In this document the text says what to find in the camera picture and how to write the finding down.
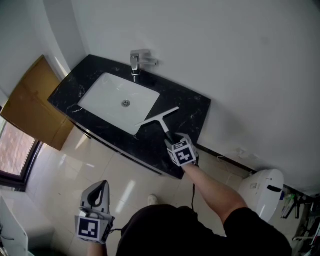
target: foot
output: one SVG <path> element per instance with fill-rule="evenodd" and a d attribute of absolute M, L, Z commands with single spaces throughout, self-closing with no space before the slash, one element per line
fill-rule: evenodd
<path fill-rule="evenodd" d="M 154 194 L 151 194 L 148 196 L 148 206 L 155 206 L 158 205 L 158 197 L 156 197 Z"/>

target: vanity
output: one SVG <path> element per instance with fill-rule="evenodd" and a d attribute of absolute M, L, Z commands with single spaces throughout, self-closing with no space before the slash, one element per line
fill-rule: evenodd
<path fill-rule="evenodd" d="M 172 163 L 158 122 L 135 126 L 175 107 L 164 117 L 172 133 L 197 143 L 211 100 L 172 81 L 102 57 L 88 55 L 60 83 L 48 101 L 85 134 L 159 174 L 182 179 Z"/>

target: forearm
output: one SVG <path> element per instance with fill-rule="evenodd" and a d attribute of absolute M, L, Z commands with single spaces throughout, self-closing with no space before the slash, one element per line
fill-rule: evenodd
<path fill-rule="evenodd" d="M 211 178 L 197 166 L 187 164 L 182 168 L 200 191 L 208 206 L 218 214 L 223 224 L 233 211 L 248 207 L 236 191 Z"/>
<path fill-rule="evenodd" d="M 105 244 L 90 242 L 87 256 L 108 256 Z"/>

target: black sleeve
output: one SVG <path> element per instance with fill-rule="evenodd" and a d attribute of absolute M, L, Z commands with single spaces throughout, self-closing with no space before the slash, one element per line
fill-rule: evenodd
<path fill-rule="evenodd" d="M 231 213 L 224 230 L 234 255 L 292 255 L 286 237 L 248 208 Z"/>

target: person's left arm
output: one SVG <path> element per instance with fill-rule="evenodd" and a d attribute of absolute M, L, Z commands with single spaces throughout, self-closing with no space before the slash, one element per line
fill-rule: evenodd
<path fill-rule="evenodd" d="M 107 246 L 96 242 L 89 243 L 87 256 L 108 256 Z"/>

